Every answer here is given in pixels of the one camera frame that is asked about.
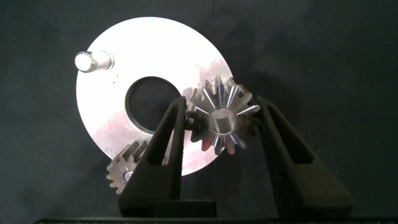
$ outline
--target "dark background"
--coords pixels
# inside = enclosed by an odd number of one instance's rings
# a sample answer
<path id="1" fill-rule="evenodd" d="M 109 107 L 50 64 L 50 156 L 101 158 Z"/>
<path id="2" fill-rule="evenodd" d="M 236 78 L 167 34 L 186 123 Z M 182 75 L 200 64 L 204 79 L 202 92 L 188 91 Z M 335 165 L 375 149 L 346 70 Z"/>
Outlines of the dark background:
<path id="1" fill-rule="evenodd" d="M 353 194 L 354 217 L 398 216 L 398 1 L 0 1 L 0 223 L 120 216 L 73 59 L 144 16 L 209 39 Z M 183 177 L 182 198 L 213 199 L 223 218 L 276 217 L 259 140 L 248 141 Z"/>

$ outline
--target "metal disc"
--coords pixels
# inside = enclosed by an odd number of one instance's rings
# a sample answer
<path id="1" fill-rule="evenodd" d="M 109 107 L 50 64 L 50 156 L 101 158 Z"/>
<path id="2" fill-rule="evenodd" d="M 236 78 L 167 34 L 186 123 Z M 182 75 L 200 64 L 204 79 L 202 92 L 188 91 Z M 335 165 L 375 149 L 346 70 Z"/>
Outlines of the metal disc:
<path id="1" fill-rule="evenodd" d="M 126 107 L 128 91 L 136 81 L 163 78 L 189 100 L 199 83 L 218 75 L 223 82 L 232 77 L 212 43 L 190 27 L 169 19 L 142 17 L 121 22 L 103 32 L 87 51 L 104 51 L 114 59 L 109 70 L 78 72 L 76 83 L 83 123 L 111 159 L 135 141 L 149 142 L 153 134 Z M 191 133 L 185 132 L 182 175 L 200 170 L 216 158 L 214 152 L 201 151 L 201 142 L 192 143 Z"/>

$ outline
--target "metal pin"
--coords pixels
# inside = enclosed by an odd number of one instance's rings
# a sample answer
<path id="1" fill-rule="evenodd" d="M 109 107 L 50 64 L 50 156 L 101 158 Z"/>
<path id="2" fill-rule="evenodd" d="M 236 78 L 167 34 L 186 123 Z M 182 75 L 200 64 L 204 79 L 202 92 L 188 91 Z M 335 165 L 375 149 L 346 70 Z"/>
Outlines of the metal pin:
<path id="1" fill-rule="evenodd" d="M 103 51 L 79 52 L 75 56 L 75 65 L 81 72 L 94 72 L 98 70 L 109 70 L 114 65 L 111 54 Z"/>

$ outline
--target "small gear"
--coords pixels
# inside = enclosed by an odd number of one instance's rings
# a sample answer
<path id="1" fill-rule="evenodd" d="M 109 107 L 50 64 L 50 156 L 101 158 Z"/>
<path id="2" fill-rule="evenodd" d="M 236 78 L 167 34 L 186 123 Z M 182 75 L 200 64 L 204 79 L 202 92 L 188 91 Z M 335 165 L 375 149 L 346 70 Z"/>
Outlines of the small gear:
<path id="1" fill-rule="evenodd" d="M 117 187 L 117 194 L 122 193 L 146 147 L 146 142 L 133 143 L 121 151 L 106 168 L 109 171 L 106 178 L 113 181 L 109 186 Z"/>
<path id="2" fill-rule="evenodd" d="M 234 154 L 236 144 L 246 148 L 243 137 L 251 128 L 252 115 L 259 110 L 252 93 L 232 78 L 224 84 L 216 77 L 213 85 L 205 80 L 202 88 L 193 90 L 185 111 L 191 141 L 202 140 L 202 151 L 214 146 L 216 155 L 224 148 Z"/>

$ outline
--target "black holder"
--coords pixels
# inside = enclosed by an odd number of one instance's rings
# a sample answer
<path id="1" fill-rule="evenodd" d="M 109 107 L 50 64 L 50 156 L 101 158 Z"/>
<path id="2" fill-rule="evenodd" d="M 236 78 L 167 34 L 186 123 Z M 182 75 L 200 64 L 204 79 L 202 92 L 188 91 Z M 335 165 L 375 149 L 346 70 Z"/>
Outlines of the black holder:
<path id="1" fill-rule="evenodd" d="M 261 96 L 257 99 L 261 107 L 261 141 L 280 219 L 348 218 L 354 204 L 349 192 L 278 108 Z M 124 188 L 119 199 L 124 217 L 215 217 L 214 202 L 178 200 L 185 103 L 181 97 L 170 105 Z M 173 128 L 169 163 L 162 166 Z"/>

